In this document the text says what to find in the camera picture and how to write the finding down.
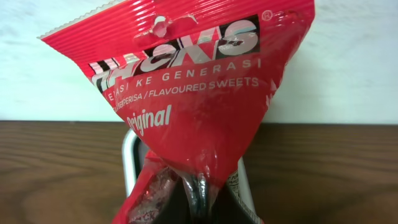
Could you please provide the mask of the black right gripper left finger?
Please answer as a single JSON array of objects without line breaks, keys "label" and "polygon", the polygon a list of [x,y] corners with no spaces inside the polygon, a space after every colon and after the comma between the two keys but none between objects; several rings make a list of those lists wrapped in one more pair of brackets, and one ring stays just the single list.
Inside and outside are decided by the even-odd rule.
[{"label": "black right gripper left finger", "polygon": [[158,224],[190,224],[190,209],[182,180],[178,180],[171,196],[158,214]]}]

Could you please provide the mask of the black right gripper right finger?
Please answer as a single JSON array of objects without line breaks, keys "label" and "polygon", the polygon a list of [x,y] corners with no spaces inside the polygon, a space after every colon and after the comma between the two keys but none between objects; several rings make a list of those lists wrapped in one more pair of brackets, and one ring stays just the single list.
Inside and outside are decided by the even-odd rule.
[{"label": "black right gripper right finger", "polygon": [[248,224],[249,217],[227,185],[219,191],[211,209],[212,224]]}]

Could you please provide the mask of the red snack bag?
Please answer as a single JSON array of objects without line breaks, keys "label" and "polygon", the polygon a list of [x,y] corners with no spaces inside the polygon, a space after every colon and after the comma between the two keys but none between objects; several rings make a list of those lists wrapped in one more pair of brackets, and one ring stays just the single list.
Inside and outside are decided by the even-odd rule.
[{"label": "red snack bag", "polygon": [[313,0],[111,1],[41,40],[179,176],[222,188],[314,18]]}]

